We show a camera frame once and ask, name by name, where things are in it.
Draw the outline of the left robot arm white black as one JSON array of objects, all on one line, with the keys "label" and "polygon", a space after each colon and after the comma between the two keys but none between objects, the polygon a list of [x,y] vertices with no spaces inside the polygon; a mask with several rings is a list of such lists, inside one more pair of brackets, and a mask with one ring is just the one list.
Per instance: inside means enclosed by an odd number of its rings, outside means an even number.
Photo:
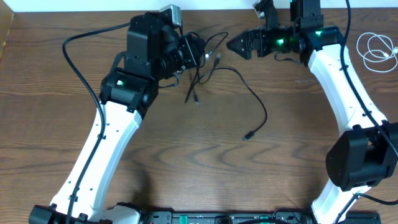
[{"label": "left robot arm white black", "polygon": [[140,211],[126,203],[104,209],[120,158],[156,99],[159,83],[200,64],[204,41],[182,34],[180,8],[133,17],[127,48],[118,53],[93,94],[96,116],[67,180],[49,206],[36,205],[30,223],[138,223]]}]

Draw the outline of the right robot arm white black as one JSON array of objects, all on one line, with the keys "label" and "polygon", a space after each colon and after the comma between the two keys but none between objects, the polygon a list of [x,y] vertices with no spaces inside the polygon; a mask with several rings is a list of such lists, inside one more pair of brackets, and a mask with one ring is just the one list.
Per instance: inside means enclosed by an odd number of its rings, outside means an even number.
[{"label": "right robot arm white black", "polygon": [[279,24],[272,1],[256,1],[265,25],[246,30],[227,47],[247,60],[253,53],[295,52],[321,84],[334,112],[339,139],[326,155],[328,182],[301,223],[371,223],[379,215],[350,214],[359,198],[390,178],[397,164],[397,125],[370,99],[349,58],[347,32],[326,26],[319,1],[291,1],[291,26]]}]

